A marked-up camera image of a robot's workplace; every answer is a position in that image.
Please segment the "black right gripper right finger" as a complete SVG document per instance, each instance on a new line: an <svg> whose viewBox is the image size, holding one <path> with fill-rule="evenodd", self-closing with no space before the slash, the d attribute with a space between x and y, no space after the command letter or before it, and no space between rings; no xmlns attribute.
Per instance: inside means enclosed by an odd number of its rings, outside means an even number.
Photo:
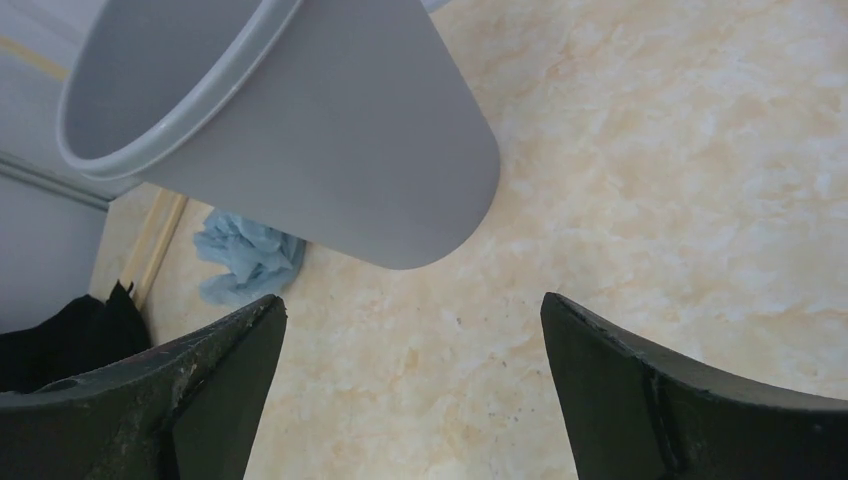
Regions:
<svg viewBox="0 0 848 480"><path fill-rule="evenodd" d="M847 404L711 367L553 292L541 324L582 479L843 479Z"/></svg>

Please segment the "grey plastic trash bin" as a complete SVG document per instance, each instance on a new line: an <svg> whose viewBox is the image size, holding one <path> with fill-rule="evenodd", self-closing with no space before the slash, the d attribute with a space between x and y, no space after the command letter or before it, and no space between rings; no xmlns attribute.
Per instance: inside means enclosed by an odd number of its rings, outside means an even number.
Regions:
<svg viewBox="0 0 848 480"><path fill-rule="evenodd" d="M389 269L462 245L500 154L419 1L109 1L58 108L64 160Z"/></svg>

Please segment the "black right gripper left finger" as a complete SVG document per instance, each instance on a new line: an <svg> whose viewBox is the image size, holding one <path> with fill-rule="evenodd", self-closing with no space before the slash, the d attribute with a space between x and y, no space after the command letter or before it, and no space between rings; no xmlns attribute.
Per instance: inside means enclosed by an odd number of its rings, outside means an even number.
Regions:
<svg viewBox="0 0 848 480"><path fill-rule="evenodd" d="M125 360L1 397L5 479L240 479L287 325L275 295Z"/></svg>

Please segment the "light blue plastic trash bag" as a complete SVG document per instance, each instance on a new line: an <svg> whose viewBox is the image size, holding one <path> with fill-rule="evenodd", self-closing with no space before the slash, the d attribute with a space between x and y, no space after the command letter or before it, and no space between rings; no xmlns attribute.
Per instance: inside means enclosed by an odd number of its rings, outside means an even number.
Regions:
<svg viewBox="0 0 848 480"><path fill-rule="evenodd" d="M233 307L282 293L297 278L307 246L301 238L219 209L203 221L193 244L199 260L227 269L200 284L201 299Z"/></svg>

